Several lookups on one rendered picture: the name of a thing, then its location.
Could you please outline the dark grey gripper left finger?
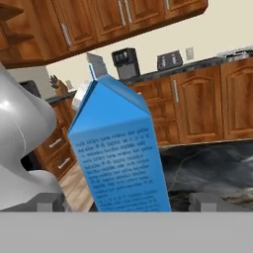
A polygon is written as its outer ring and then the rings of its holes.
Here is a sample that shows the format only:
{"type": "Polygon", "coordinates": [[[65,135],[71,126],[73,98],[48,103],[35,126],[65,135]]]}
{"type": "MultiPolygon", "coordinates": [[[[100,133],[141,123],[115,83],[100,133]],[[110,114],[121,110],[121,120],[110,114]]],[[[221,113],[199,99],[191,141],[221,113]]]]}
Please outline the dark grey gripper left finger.
{"type": "Polygon", "coordinates": [[[31,199],[36,211],[71,211],[67,199],[62,193],[40,193],[31,199]]]}

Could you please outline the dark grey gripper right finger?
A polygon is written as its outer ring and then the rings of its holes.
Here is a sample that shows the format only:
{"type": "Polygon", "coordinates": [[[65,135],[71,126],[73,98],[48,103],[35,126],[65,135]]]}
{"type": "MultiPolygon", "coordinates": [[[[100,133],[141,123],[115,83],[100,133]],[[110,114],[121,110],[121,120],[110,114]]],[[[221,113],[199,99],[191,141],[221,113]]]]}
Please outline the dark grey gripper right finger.
{"type": "Polygon", "coordinates": [[[250,211],[248,208],[243,208],[224,201],[221,197],[209,193],[191,193],[189,195],[189,211],[200,212],[236,212],[250,211]]]}

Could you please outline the wooden drawer cabinet run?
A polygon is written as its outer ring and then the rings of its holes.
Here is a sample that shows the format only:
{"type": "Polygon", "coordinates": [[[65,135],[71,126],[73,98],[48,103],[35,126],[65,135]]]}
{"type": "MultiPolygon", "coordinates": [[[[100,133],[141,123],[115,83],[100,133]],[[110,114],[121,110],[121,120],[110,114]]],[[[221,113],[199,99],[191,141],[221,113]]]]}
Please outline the wooden drawer cabinet run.
{"type": "Polygon", "coordinates": [[[72,99],[72,96],[68,96],[50,102],[56,116],[56,127],[47,140],[35,150],[42,169],[52,173],[57,180],[60,180],[76,162],[67,137],[67,131],[75,115],[71,108],[72,99]]]}

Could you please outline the blue milk carton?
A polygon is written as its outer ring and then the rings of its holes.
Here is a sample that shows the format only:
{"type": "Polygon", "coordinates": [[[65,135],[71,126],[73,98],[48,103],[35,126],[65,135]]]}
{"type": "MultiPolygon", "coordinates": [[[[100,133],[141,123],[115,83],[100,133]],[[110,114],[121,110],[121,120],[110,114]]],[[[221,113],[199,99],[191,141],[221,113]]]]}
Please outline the blue milk carton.
{"type": "Polygon", "coordinates": [[[86,55],[91,81],[77,91],[67,136],[98,211],[171,210],[154,123],[144,98],[86,55]]]}

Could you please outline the wooden base cabinet run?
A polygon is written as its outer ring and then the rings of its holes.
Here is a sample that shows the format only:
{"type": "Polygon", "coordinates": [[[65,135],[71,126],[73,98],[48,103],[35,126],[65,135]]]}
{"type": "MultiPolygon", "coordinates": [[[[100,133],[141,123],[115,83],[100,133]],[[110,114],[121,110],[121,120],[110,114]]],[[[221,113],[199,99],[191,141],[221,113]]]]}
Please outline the wooden base cabinet run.
{"type": "Polygon", "coordinates": [[[161,146],[253,139],[253,56],[210,58],[127,83],[161,146]]]}

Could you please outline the silver sink tap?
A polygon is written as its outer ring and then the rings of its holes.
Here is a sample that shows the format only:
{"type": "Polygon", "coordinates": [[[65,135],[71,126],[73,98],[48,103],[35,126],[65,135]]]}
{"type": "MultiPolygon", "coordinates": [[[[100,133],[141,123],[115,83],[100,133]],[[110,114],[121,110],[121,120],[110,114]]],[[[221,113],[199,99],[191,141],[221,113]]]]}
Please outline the silver sink tap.
{"type": "Polygon", "coordinates": [[[53,174],[27,171],[21,160],[55,130],[51,105],[27,91],[0,61],[0,211],[39,194],[63,195],[53,174]]]}

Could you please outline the black appliance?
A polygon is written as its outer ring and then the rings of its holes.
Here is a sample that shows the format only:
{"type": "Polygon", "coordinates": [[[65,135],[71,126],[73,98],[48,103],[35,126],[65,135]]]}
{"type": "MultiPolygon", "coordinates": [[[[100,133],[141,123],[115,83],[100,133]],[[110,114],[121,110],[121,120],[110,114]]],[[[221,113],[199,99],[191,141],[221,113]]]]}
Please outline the black appliance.
{"type": "Polygon", "coordinates": [[[28,98],[32,97],[40,98],[42,96],[35,81],[33,80],[23,81],[20,83],[20,85],[27,91],[26,96],[28,98]]]}

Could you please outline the wooden knife block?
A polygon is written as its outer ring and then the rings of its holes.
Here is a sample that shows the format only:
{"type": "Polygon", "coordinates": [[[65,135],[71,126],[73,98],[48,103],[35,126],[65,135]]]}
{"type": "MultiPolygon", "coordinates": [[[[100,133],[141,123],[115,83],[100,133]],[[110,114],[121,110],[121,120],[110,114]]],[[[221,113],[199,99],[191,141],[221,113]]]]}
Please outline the wooden knife block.
{"type": "Polygon", "coordinates": [[[55,90],[57,95],[63,95],[68,93],[67,86],[59,80],[55,75],[50,76],[51,87],[55,90]]]}

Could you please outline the dark grey toaster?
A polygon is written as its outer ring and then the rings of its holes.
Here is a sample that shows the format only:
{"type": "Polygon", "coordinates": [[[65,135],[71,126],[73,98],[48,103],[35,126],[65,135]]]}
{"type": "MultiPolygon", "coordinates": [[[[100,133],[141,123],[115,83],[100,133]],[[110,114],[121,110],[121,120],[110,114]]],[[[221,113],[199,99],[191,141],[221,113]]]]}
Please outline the dark grey toaster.
{"type": "Polygon", "coordinates": [[[166,70],[183,65],[183,58],[179,50],[157,56],[157,70],[166,70]]]}

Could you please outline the black coffee machine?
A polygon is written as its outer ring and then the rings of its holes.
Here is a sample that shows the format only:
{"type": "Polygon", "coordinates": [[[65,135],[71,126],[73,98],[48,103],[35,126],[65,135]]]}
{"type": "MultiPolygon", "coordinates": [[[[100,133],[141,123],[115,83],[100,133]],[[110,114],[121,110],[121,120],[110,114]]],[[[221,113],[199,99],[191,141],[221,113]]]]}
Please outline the black coffee machine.
{"type": "Polygon", "coordinates": [[[114,51],[112,53],[112,59],[120,79],[127,80],[140,75],[134,47],[126,47],[114,51]]]}

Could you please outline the open wooden wall cabinet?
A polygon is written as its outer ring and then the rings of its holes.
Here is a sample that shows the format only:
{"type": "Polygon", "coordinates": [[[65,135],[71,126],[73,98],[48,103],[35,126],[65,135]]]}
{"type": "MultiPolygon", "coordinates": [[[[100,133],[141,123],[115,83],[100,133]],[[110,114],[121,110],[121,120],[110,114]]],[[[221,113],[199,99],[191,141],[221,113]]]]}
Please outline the open wooden wall cabinet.
{"type": "Polygon", "coordinates": [[[0,61],[8,69],[43,63],[22,0],[0,0],[0,61]]]}

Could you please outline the wooden wall cabinet run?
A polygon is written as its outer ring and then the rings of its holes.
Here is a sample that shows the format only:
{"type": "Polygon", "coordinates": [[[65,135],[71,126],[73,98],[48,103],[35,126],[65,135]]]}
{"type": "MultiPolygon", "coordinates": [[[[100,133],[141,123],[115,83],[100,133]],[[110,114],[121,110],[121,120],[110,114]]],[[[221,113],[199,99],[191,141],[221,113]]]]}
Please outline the wooden wall cabinet run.
{"type": "Polygon", "coordinates": [[[209,0],[22,0],[52,63],[201,15],[209,0]]]}

